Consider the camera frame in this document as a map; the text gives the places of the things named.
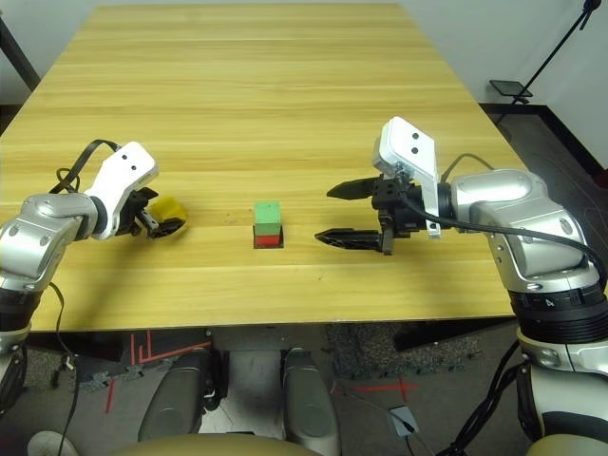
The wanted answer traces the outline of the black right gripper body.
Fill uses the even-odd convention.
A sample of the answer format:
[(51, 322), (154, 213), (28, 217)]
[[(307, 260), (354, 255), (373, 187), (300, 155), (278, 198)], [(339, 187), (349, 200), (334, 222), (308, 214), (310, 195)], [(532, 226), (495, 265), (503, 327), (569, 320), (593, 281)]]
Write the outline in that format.
[(412, 182), (386, 179), (381, 175), (372, 189), (371, 205), (378, 212), (381, 227), (379, 250), (384, 255), (393, 253), (396, 238), (409, 238), (411, 233), (424, 230), (424, 219), (406, 204), (409, 200), (424, 208), (421, 187)]

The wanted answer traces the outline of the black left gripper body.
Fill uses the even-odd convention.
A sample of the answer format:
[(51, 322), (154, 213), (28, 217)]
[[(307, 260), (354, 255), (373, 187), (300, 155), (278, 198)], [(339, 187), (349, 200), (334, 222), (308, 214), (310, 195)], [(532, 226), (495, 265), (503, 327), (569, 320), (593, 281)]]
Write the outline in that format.
[(131, 191), (121, 209), (118, 227), (119, 236), (127, 234), (137, 236), (142, 231), (137, 221), (142, 224), (148, 233), (150, 233), (153, 224), (158, 222), (146, 211), (149, 200), (142, 198), (139, 191)]

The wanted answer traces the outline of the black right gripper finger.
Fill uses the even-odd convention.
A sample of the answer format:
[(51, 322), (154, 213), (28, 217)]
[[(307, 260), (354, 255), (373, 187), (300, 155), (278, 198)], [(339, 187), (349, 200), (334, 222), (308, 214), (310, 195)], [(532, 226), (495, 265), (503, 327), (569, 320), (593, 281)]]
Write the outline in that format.
[(382, 251), (382, 235), (375, 230), (332, 228), (316, 233), (314, 238), (332, 247), (345, 250)]
[(378, 177), (343, 181), (331, 188), (326, 196), (340, 200), (364, 200), (374, 194)]

